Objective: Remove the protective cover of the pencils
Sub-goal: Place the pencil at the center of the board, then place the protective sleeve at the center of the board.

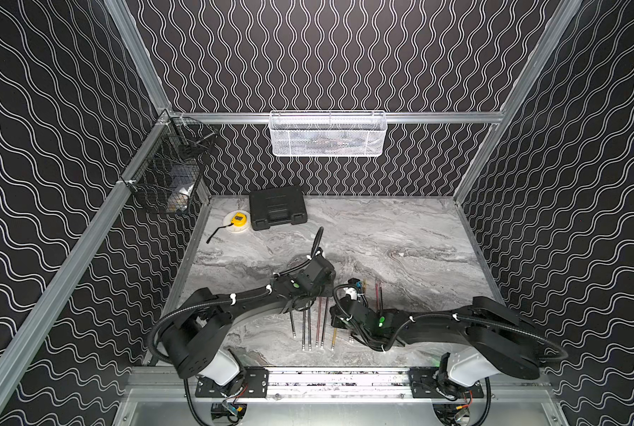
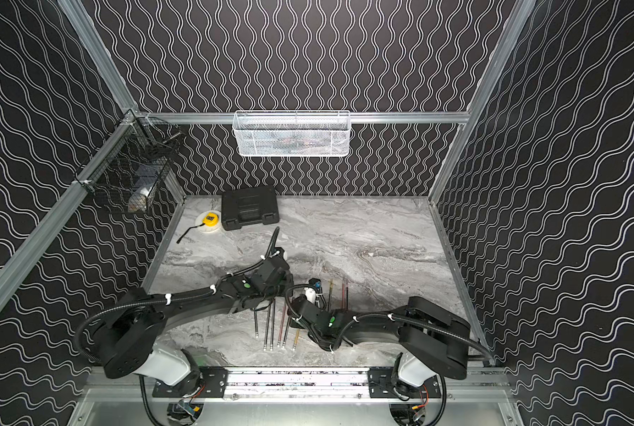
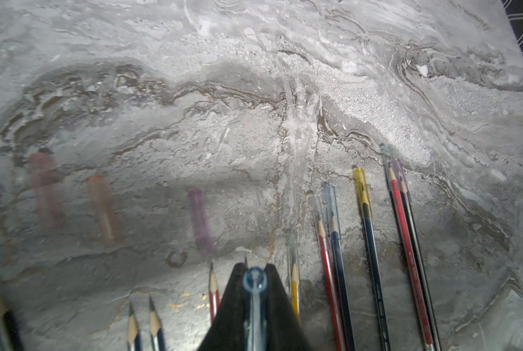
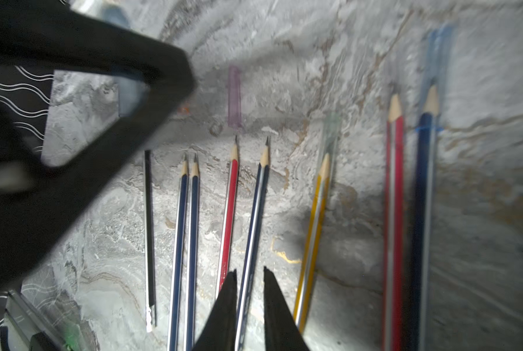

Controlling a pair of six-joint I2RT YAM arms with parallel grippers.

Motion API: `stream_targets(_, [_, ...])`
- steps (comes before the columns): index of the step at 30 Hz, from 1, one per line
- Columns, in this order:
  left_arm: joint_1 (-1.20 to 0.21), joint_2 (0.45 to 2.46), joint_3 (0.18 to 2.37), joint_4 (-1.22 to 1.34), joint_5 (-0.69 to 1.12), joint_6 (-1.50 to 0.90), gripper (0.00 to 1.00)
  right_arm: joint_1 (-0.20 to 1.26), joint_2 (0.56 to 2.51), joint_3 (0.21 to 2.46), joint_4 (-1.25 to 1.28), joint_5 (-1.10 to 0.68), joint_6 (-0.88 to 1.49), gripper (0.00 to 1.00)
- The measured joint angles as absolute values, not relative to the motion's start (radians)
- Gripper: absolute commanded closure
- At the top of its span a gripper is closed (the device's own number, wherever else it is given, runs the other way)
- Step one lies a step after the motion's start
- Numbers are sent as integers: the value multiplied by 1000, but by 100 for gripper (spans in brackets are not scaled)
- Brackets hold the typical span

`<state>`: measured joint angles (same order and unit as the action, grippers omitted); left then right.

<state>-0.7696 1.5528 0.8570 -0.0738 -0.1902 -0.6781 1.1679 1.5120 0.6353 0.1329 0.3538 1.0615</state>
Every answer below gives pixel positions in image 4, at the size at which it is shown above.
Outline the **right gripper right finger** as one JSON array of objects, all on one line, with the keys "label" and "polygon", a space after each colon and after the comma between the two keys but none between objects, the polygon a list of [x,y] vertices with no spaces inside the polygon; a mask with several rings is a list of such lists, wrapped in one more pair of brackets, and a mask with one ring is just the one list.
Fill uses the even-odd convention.
[{"label": "right gripper right finger", "polygon": [[275,275],[264,267],[264,336],[266,350],[309,351]]}]

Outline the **clear light blue cap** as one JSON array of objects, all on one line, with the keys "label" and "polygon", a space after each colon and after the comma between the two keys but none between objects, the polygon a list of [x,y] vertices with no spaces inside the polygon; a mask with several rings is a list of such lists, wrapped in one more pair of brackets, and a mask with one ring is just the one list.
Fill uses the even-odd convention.
[{"label": "clear light blue cap", "polygon": [[[104,4],[100,11],[100,16],[107,23],[122,29],[131,30],[131,24],[125,11],[116,4]],[[118,92],[119,117],[125,118],[130,116],[139,106],[147,89],[140,80],[115,76],[114,81]]]}]

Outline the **dark blue pencil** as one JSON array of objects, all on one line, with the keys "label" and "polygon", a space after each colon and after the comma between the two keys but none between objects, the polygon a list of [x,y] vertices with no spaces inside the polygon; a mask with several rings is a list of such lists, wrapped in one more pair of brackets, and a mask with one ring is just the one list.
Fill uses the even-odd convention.
[{"label": "dark blue pencil", "polygon": [[242,350],[244,343],[269,172],[270,138],[268,137],[264,145],[260,162],[258,164],[256,188],[253,197],[251,223],[248,233],[248,242],[242,272],[239,301],[236,311],[236,337],[234,343],[234,350],[236,351]]}]

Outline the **yellow pencil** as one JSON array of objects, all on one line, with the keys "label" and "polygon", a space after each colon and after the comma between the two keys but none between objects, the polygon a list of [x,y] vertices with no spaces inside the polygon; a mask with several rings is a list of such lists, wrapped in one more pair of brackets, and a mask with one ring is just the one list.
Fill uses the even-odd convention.
[{"label": "yellow pencil", "polygon": [[309,231],[305,242],[299,284],[296,292],[294,321],[299,332],[305,329],[308,310],[311,302],[311,291],[315,263],[318,255],[318,245],[322,231],[322,221],[330,185],[331,156],[326,153],[322,159],[315,183],[315,194],[309,221]]}]

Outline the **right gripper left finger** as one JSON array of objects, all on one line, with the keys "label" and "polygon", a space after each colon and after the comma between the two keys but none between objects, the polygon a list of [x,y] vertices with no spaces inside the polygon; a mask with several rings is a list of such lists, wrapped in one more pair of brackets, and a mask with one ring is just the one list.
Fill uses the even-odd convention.
[{"label": "right gripper left finger", "polygon": [[236,271],[228,273],[193,351],[234,350],[236,339]]}]

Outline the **red pencil pink cap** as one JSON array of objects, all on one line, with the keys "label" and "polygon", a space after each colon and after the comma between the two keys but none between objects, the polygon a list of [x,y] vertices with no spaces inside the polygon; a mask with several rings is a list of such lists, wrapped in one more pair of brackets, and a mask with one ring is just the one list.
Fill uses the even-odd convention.
[{"label": "red pencil pink cap", "polygon": [[217,294],[222,289],[223,283],[229,272],[230,252],[232,248],[232,233],[234,225],[234,214],[236,206],[236,191],[239,178],[239,146],[237,137],[231,148],[231,157],[229,162],[229,179],[226,191],[226,203],[223,217],[223,231],[220,243],[220,256],[217,270]]}]

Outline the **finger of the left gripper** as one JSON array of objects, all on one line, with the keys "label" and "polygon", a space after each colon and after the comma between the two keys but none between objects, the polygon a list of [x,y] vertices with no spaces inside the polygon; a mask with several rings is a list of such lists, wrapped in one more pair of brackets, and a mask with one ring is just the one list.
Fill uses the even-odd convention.
[{"label": "finger of the left gripper", "polygon": [[70,162],[37,158],[0,107],[0,290],[33,270],[109,181],[192,95],[182,49],[50,1],[0,1],[0,64],[119,75],[150,92]]}]

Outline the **dark grey pencil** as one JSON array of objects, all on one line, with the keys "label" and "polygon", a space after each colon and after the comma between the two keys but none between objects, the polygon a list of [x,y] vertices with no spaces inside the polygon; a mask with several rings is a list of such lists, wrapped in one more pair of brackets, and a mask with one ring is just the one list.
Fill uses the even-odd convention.
[{"label": "dark grey pencil", "polygon": [[146,257],[146,330],[151,333],[156,326],[155,293],[155,258],[154,258],[154,222],[152,201],[151,151],[144,151],[144,223]]}]

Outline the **clear magenta pencil cap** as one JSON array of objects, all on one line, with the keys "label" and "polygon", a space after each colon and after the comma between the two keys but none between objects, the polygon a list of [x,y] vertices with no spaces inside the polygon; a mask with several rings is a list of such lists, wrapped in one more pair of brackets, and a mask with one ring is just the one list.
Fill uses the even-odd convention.
[{"label": "clear magenta pencil cap", "polygon": [[235,66],[229,67],[229,87],[228,87],[228,125],[239,129],[242,126],[241,114],[241,91],[240,91],[240,71]]}]

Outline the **clear green pencil cap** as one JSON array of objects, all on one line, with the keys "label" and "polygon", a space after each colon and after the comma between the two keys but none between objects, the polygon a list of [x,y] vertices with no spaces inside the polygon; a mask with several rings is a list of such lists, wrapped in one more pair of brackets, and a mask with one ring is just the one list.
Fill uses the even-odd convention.
[{"label": "clear green pencil cap", "polygon": [[330,155],[331,165],[334,164],[337,153],[337,143],[340,140],[341,124],[342,118],[337,113],[331,113],[325,118],[318,155],[319,165],[324,161],[327,154]]}]

